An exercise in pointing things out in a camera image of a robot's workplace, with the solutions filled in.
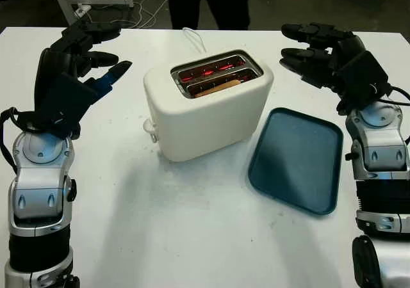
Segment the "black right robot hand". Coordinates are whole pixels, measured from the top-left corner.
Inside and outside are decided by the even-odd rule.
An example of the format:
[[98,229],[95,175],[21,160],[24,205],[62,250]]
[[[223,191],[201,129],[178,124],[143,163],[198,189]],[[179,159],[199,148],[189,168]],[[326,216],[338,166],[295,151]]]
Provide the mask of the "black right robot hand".
[[345,84],[337,72],[365,50],[358,36],[319,23],[284,24],[281,32],[287,38],[308,44],[307,49],[282,49],[279,63],[284,68],[317,88],[326,87],[339,95],[345,93]]

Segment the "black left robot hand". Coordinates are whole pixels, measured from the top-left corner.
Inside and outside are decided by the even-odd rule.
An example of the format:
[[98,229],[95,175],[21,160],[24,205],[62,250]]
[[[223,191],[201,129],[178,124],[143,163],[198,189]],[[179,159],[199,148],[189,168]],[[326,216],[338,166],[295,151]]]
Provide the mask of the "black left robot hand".
[[93,45],[117,38],[120,32],[121,26],[117,23],[87,23],[82,20],[64,29],[61,38],[40,55],[35,81],[35,109],[40,109],[46,93],[62,73],[77,79],[87,75],[91,68],[110,67],[112,77],[122,77],[131,67],[130,61],[119,61],[115,54],[92,50]]

